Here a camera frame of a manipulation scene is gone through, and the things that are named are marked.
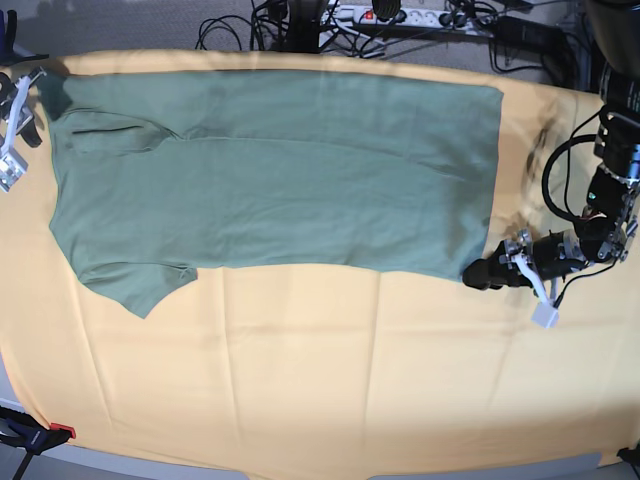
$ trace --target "wire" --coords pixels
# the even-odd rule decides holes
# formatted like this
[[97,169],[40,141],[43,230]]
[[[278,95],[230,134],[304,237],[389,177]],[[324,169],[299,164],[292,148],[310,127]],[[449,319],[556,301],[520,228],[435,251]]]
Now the wire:
[[[485,8],[481,10],[481,9],[477,8],[478,5],[484,6]],[[474,9],[475,9],[476,12],[480,12],[480,13],[491,13],[491,14],[500,13],[500,12],[498,12],[498,9],[496,7],[494,7],[490,3],[483,2],[482,0],[476,1],[474,3]]]
[[349,38],[349,35],[347,35],[344,32],[340,32],[338,34],[338,36],[342,36],[347,42],[349,42],[349,47],[341,47],[340,44],[338,44],[337,42],[336,42],[336,45],[338,45],[339,47],[341,47],[343,49],[346,49],[347,52],[349,53],[349,55],[351,55],[353,53],[353,51],[356,49],[356,46],[355,46],[356,39],[355,38],[354,39]]
[[498,65],[498,45],[493,40],[489,41],[489,61],[491,64],[491,69],[496,73],[514,73],[514,72],[521,72],[523,70],[542,70],[547,72],[547,74],[549,74],[549,72],[547,71],[548,69],[540,65],[523,65],[520,67],[513,67],[513,68],[503,68],[499,66]]
[[569,136],[569,148],[567,150],[567,177],[564,183],[564,206],[567,209],[569,214],[575,216],[575,214],[569,208],[569,181],[571,180],[571,147],[573,147],[573,139],[580,130],[586,127],[589,123],[591,123],[595,118],[600,114],[600,110],[587,118],[584,122],[576,127],[576,129],[571,132],[571,136]]
[[571,222],[573,224],[582,223],[584,220],[576,215],[573,215],[569,212],[566,212],[559,208],[551,198],[551,193],[549,192],[549,178],[551,176],[551,169],[553,165],[558,161],[560,155],[566,152],[569,148],[574,145],[580,145],[581,143],[593,143],[596,141],[595,135],[580,135],[578,137],[574,137],[573,139],[569,139],[560,145],[558,148],[554,150],[554,152],[549,156],[546,165],[544,166],[544,170],[542,172],[542,198],[544,199],[544,203],[551,210],[551,212],[556,216],[560,217],[563,220]]
[[329,45],[333,45],[333,43],[336,41],[336,39],[338,38],[339,35],[340,35],[340,31],[332,32],[331,36],[329,37],[329,39],[326,42],[324,42],[322,45],[320,45],[320,49],[318,50],[318,52],[322,53],[327,48],[329,48]]
[[[358,24],[362,21],[362,19],[364,18],[364,16],[367,14],[367,12],[363,13],[362,15],[360,15],[360,19],[358,20]],[[353,42],[351,42],[351,56],[355,57],[356,55],[356,50],[358,48],[358,39],[360,38],[360,36],[362,35],[362,32],[358,32],[358,34],[356,35],[356,37],[353,39]]]
[[198,41],[196,42],[196,46],[195,49],[201,49],[201,50],[206,50],[207,48],[204,45],[204,40],[206,39],[207,35],[209,33],[211,33],[213,30],[216,30],[215,25],[220,23],[223,25],[223,27],[217,27],[217,28],[223,28],[227,31],[229,31],[236,39],[237,43],[238,43],[238,48],[240,48],[240,50],[242,50],[242,42],[240,42],[240,37],[237,34],[237,32],[235,31],[235,29],[233,27],[231,27],[231,25],[229,25],[228,22],[226,22],[226,20],[230,20],[230,19],[235,19],[235,20],[241,20],[244,23],[246,23],[247,25],[251,26],[251,23],[246,19],[241,17],[240,15],[223,15],[222,17],[219,18],[208,18],[206,20],[204,20],[201,24],[200,24],[200,28],[198,29]]
[[[360,17],[360,20],[358,21],[358,23],[360,23],[360,21],[362,21],[362,19],[364,18],[364,16],[366,15],[366,12],[362,14],[362,16]],[[336,22],[336,27],[339,28],[340,30],[346,32],[346,33],[350,33],[351,35],[357,35],[358,38],[363,37],[366,38],[367,40],[371,40],[374,41],[380,45],[384,45],[384,42],[382,40],[377,40],[374,37],[370,37],[369,35],[365,35],[364,33],[362,33],[359,30],[354,30],[351,27],[348,27],[347,25],[345,25],[343,22],[341,22],[340,20],[335,20]]]
[[260,12],[261,10],[267,10],[269,7],[273,7],[276,5],[282,5],[286,2],[286,0],[266,0],[264,3],[258,5],[257,7],[255,6],[255,3],[251,2],[251,5],[253,7],[253,11],[251,12],[251,37],[249,40],[249,46],[251,50],[255,50],[255,44],[257,43],[258,45],[258,50],[260,51],[264,51],[266,50],[265,48],[265,44],[264,44],[264,32],[263,30],[267,31],[269,33],[269,35],[271,36],[272,39],[276,39],[279,37],[276,36],[276,34],[274,34],[273,32],[271,32],[268,28],[265,27],[265,23],[269,24],[269,25],[273,25],[275,27],[277,27],[279,29],[279,31],[282,31],[282,34],[286,36],[286,33],[283,30],[283,26],[284,26],[284,22],[283,19],[281,17],[279,17],[277,22],[274,22],[273,20],[271,20],[269,18],[269,15],[258,15],[258,12]]
[[[534,7],[542,7],[544,5],[553,5],[553,4],[556,4],[556,3],[576,3],[576,2],[575,2],[575,0],[547,0],[545,2],[540,2],[540,3],[535,4]],[[481,17],[477,17],[477,18],[475,18],[475,20],[476,21],[485,21],[485,20],[489,20],[491,18],[499,17],[500,15],[504,15],[505,13],[508,13],[508,12],[517,12],[519,10],[528,10],[530,8],[531,8],[531,5],[523,5],[523,6],[518,6],[518,7],[507,7],[507,8],[505,8],[505,9],[499,11],[499,12],[488,13],[488,14],[482,15]],[[420,37],[423,37],[424,35],[430,35],[430,34],[433,34],[433,33],[442,33],[442,32],[445,32],[447,30],[452,30],[452,29],[453,29],[452,26],[446,26],[446,27],[435,28],[435,29],[431,29],[431,28],[430,29],[426,29],[424,32],[416,33],[414,35],[410,35],[408,37],[405,37],[405,38],[402,38],[402,39],[399,39],[399,40],[387,42],[386,46],[390,47],[390,46],[397,45],[397,44],[402,43],[402,42],[406,42],[408,40],[418,39]],[[395,53],[393,55],[388,55],[384,59],[385,60],[391,60],[392,58],[396,58],[396,57],[399,57],[399,56],[402,56],[402,55],[406,55],[407,53],[412,53],[412,52],[415,52],[415,51],[418,51],[418,50],[422,50],[423,48],[430,47],[431,46],[430,44],[432,44],[432,43],[434,43],[434,42],[429,42],[429,43],[427,43],[425,45],[420,45],[418,47],[414,47],[414,48],[405,50],[403,52]]]
[[278,31],[274,33],[271,31],[271,29],[267,28],[265,25],[262,25],[264,32],[268,33],[271,40],[273,40],[274,42],[277,42],[279,50],[282,50],[283,43],[284,43],[284,33],[286,32],[286,30],[283,27],[288,27],[289,24],[287,22],[274,22],[273,20],[269,19],[265,15],[258,16],[257,20],[258,22],[274,26],[278,29]]
[[25,456],[22,458],[22,462],[20,462],[20,466],[18,467],[18,470],[13,475],[13,480],[22,480],[24,472],[27,470],[27,467],[31,463],[33,456],[34,454],[32,452],[27,452],[25,454]]
[[573,277],[571,280],[569,280],[566,283],[566,285],[562,289],[562,293],[560,294],[560,296],[558,296],[558,299],[555,301],[553,306],[556,309],[560,308],[560,304],[562,304],[562,301],[564,300],[564,294],[567,293],[567,288],[569,288],[569,285],[571,285],[573,282],[575,282],[576,280],[580,280],[581,278],[595,277],[596,275],[600,275],[601,273],[608,272],[609,270],[611,270],[613,267],[616,266],[616,263],[618,263],[617,258],[613,261],[611,265],[609,265],[606,268],[603,268],[602,270],[598,270],[597,272],[593,272],[593,273],[585,273],[584,275],[578,275],[577,277]]
[[336,8],[338,7],[338,0],[334,0],[333,8],[329,11],[329,16],[327,17],[325,25],[331,25],[331,19],[334,18],[333,15],[336,13]]
[[[377,16],[376,16],[376,23],[375,23],[375,25],[376,25],[376,26],[378,25],[378,17],[377,17]],[[371,35],[371,36],[367,39],[367,41],[366,41],[366,42],[364,42],[364,43],[362,44],[362,47],[360,47],[360,50],[358,51],[358,56],[359,56],[360,58],[364,58],[364,49],[367,47],[367,45],[369,45],[369,44],[373,41],[373,39],[374,39],[374,38],[376,38],[378,35],[380,35],[380,34],[382,34],[382,33],[384,33],[384,30],[380,30],[379,32],[374,33],[373,35]]]
[[196,46],[195,46],[196,50],[198,48],[200,48],[200,50],[207,50],[207,47],[204,44],[204,40],[207,37],[207,35],[209,35],[214,30],[226,30],[227,32],[231,33],[231,35],[233,35],[233,37],[236,39],[236,42],[238,43],[238,49],[242,50],[242,42],[240,41],[240,37],[238,36],[236,31],[233,29],[233,27],[231,27],[231,25],[229,25],[224,20],[219,20],[218,22],[214,22],[212,25],[209,25],[205,29],[202,35],[200,35],[198,42],[196,43]]

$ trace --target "yellow tablecloth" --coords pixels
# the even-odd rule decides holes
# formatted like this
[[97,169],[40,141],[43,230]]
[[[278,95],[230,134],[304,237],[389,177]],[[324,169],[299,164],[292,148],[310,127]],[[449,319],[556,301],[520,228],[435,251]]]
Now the yellow tablecloth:
[[[568,227],[543,206],[542,167],[600,105],[493,76],[334,57],[134,51],[51,65],[79,75],[305,69],[494,86],[504,102],[487,252],[527,224],[543,234]],[[552,330],[530,322],[529,289],[477,292],[326,265],[201,270],[140,320],[83,287],[58,249],[48,229],[57,186],[37,114],[44,144],[18,143],[29,171],[0,197],[0,351],[27,410],[74,426],[77,445],[254,478],[361,480],[590,452],[608,461],[640,436],[638,249],[573,285]],[[573,158],[577,208],[595,158],[589,147]]]

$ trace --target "floor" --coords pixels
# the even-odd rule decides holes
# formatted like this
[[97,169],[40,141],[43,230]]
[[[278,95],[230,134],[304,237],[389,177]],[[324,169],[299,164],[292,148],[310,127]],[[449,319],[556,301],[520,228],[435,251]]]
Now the floor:
[[[347,0],[345,3],[368,2],[370,0]],[[403,0],[404,6],[439,9],[443,8],[443,3],[444,0]],[[227,14],[248,17],[251,11],[250,0],[2,0],[1,4],[4,10],[13,8],[18,12],[18,44],[32,52],[52,56],[114,49],[191,49],[197,40],[198,26],[204,19]],[[553,25],[566,19],[571,8],[569,0],[540,5],[529,15],[512,14]],[[246,48],[248,28],[238,22],[237,30]],[[210,35],[207,47],[237,50],[235,40],[223,31]],[[484,41],[435,43],[414,40],[391,47],[388,53],[404,51],[407,53],[390,61],[491,72]],[[528,64],[528,60],[517,58],[512,66]],[[522,71],[510,76],[549,82],[544,73],[537,71]]]

